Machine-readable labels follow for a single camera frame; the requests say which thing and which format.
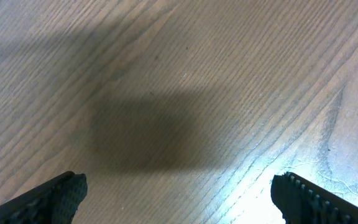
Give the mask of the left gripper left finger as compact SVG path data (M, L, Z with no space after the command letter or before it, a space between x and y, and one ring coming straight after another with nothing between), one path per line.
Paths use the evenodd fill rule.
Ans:
M0 205L0 223L71 224L87 191L85 174L64 172Z

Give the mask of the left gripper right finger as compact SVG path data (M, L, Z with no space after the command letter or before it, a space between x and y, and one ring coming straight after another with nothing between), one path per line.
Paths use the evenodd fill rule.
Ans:
M358 207L293 173L275 175L273 204L291 224L358 224Z

